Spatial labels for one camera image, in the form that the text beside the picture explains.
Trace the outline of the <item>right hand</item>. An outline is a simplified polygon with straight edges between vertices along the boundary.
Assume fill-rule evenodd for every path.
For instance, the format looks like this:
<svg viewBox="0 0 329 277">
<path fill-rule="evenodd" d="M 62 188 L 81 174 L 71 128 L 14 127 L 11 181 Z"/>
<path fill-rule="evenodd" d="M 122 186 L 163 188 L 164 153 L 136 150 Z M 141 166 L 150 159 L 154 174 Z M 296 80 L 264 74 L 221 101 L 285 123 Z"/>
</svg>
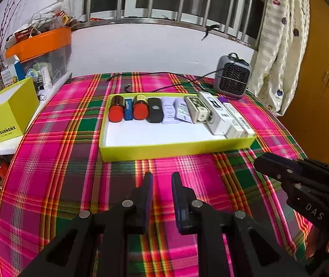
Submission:
<svg viewBox="0 0 329 277">
<path fill-rule="evenodd" d="M 329 254 L 329 239 L 325 239 L 323 233 L 313 225 L 305 240 L 306 257 L 314 257 L 320 248 L 324 248 L 325 252 Z"/>
</svg>

